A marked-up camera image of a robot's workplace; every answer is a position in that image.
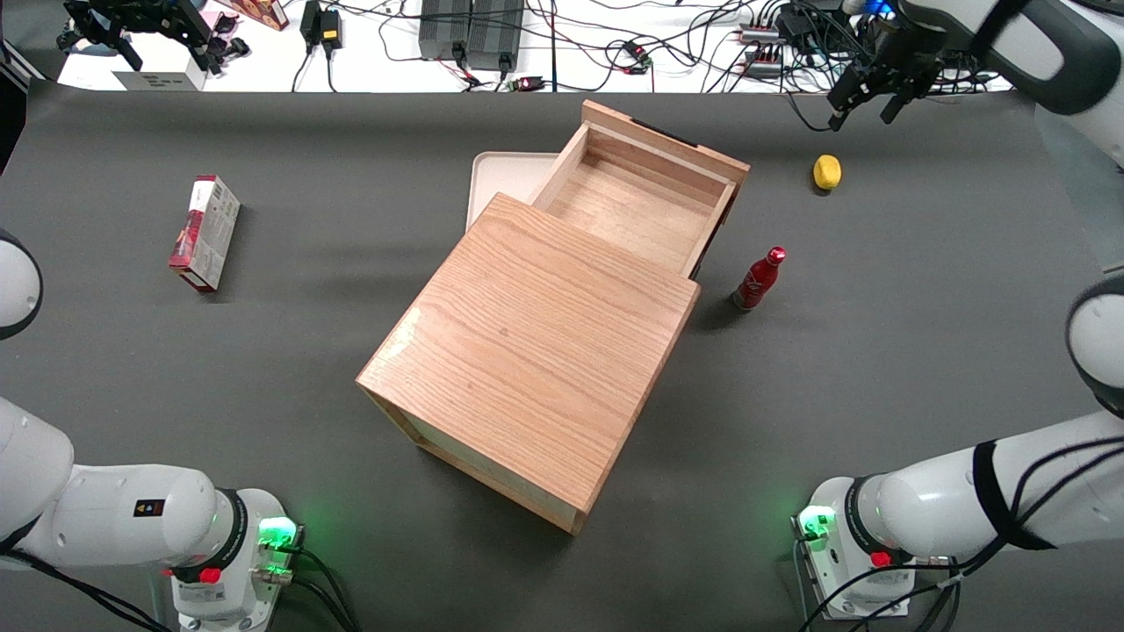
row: white tray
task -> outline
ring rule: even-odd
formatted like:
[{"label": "white tray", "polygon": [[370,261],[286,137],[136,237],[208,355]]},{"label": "white tray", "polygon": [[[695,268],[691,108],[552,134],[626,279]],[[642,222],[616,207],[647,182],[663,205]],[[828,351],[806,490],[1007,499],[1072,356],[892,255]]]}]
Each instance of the white tray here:
[{"label": "white tray", "polygon": [[531,152],[484,152],[472,161],[472,184],[469,187],[468,231],[496,193],[529,202],[531,193],[543,181],[558,154]]}]

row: wooden box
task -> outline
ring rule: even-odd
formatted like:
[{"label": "wooden box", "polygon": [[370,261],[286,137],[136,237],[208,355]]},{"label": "wooden box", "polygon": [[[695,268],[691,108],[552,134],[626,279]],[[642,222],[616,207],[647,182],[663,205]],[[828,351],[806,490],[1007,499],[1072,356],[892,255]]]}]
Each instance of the wooden box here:
[{"label": "wooden box", "polygon": [[356,383],[423,449],[577,534],[747,169],[587,102],[537,208],[492,198]]},{"label": "wooden box", "polygon": [[749,166],[586,101],[531,205],[694,277]]}]

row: drawer handle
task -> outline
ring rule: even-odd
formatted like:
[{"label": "drawer handle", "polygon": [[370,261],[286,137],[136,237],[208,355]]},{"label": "drawer handle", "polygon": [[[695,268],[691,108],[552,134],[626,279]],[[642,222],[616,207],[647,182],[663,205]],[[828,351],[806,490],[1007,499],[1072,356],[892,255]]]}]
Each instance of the drawer handle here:
[{"label": "drawer handle", "polygon": [[632,119],[632,121],[635,123],[636,125],[641,126],[641,127],[646,127],[647,129],[651,129],[652,132],[658,132],[660,134],[663,134],[664,136],[667,136],[668,138],[671,138],[672,141],[679,141],[680,143],[685,144],[685,145],[688,145],[690,147],[698,147],[699,146],[698,143],[691,143],[690,141],[688,141],[687,138],[683,138],[682,136],[676,136],[674,134],[672,134],[670,132],[664,132],[663,129],[660,129],[659,127],[656,127],[654,125],[649,125],[647,123],[644,123],[643,120],[640,120],[638,118],[634,118],[634,119]]}]

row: red box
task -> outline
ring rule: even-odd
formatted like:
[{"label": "red box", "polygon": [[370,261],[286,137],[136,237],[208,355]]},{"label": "red box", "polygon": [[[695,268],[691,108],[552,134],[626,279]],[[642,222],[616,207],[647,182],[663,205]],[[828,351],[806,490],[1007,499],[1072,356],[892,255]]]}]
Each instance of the red box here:
[{"label": "red box", "polygon": [[218,175],[196,178],[188,222],[175,238],[167,267],[201,292],[217,290],[241,208]]}]

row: red aluminum bottle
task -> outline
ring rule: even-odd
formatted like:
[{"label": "red aluminum bottle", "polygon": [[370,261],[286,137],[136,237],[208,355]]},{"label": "red aluminum bottle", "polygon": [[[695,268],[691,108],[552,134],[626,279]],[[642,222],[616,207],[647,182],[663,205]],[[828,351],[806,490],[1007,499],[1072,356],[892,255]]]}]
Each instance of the red aluminum bottle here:
[{"label": "red aluminum bottle", "polygon": [[745,276],[742,285],[737,286],[734,294],[729,295],[729,300],[746,312],[756,307],[769,288],[777,282],[777,274],[780,272],[779,268],[782,261],[785,261],[785,249],[773,246],[764,259],[750,267],[749,274]]}]

